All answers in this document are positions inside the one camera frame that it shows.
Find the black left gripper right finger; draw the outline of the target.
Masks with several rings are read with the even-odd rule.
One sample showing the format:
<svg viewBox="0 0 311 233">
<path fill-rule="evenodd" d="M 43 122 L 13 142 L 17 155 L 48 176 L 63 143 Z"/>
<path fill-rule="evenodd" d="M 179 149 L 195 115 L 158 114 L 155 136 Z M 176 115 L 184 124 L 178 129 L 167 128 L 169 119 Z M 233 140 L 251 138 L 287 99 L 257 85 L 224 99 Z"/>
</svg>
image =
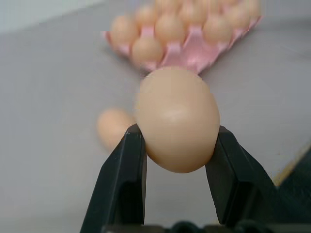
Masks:
<svg viewBox="0 0 311 233">
<path fill-rule="evenodd" d="M 221 224 L 234 226 L 243 219 L 284 223 L 288 219 L 288 209 L 269 175 L 224 126 L 205 168 Z"/>
</svg>

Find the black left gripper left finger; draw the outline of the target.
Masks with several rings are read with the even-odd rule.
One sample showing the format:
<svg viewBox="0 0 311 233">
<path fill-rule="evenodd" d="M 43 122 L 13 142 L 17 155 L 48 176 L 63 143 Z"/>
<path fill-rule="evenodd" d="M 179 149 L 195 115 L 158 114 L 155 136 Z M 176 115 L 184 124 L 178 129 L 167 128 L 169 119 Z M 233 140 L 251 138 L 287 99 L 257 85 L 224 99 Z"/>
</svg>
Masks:
<svg viewBox="0 0 311 233">
<path fill-rule="evenodd" d="M 144 224 L 146 172 L 145 141 L 135 124 L 102 165 L 80 231 Z"/>
</svg>

